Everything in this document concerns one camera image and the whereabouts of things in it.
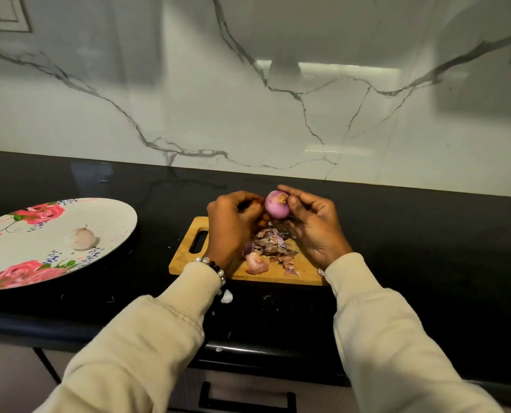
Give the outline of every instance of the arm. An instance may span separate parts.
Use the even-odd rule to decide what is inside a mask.
[[[297,220],[290,227],[326,268],[337,298],[336,344],[361,411],[502,412],[484,390],[460,378],[406,300],[378,284],[343,236],[334,203],[279,189],[291,194]]]
[[[239,213],[244,201],[251,204]],[[208,205],[210,260],[226,269],[242,254],[251,229],[265,224],[262,201],[237,192]],[[166,411],[177,377],[204,342],[204,314],[220,287],[215,271],[192,262],[159,297],[137,298],[74,356],[36,412]]]

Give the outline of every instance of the white marble wall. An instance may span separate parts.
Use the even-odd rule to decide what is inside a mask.
[[[511,0],[24,0],[0,150],[511,196]]]

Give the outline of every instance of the white plate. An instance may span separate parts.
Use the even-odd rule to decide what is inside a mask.
[[[77,271],[115,250],[136,224],[134,208],[108,198],[52,201],[1,216],[0,290]],[[74,250],[68,237],[86,225],[97,242]]]

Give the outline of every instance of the wooden cutting board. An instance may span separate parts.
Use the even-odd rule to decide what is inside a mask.
[[[204,246],[200,253],[190,253],[190,248],[193,245],[193,242],[198,234],[198,232],[206,231],[208,235],[204,242]],[[194,260],[197,256],[204,255],[207,249],[207,241],[209,239],[209,223],[208,218],[204,216],[195,217],[190,225],[187,233],[183,237],[183,241],[179,245],[171,263],[169,264],[169,273],[173,275],[180,275],[183,272],[186,264]],[[286,241],[288,246],[295,247],[295,249],[299,249],[293,239],[288,239]],[[311,264],[305,255],[300,251],[295,258],[293,259],[294,269],[299,272],[301,277],[298,277],[295,274],[285,275],[284,268],[282,265],[279,265],[278,262],[269,262],[269,258],[267,256],[262,256],[269,264],[269,270],[267,272],[262,272],[261,274],[250,275],[246,272],[248,268],[248,264],[246,261],[242,261],[240,265],[235,265],[230,269],[231,272],[226,272],[227,277],[232,278],[233,280],[245,280],[245,281],[266,281],[268,283],[287,283],[287,284],[305,284],[305,285],[328,285],[326,280],[322,278],[317,269]]]

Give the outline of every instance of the countertop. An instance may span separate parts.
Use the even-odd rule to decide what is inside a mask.
[[[0,215],[99,196],[125,201],[139,216],[134,234],[108,257],[0,290],[0,341],[79,350],[137,296],[157,296],[173,282],[169,261],[210,201],[239,189],[265,195],[278,183],[332,199],[378,281],[403,294],[465,379],[511,405],[508,197],[0,152]],[[348,384],[329,287],[229,281],[226,288],[234,300],[214,301],[191,366]]]

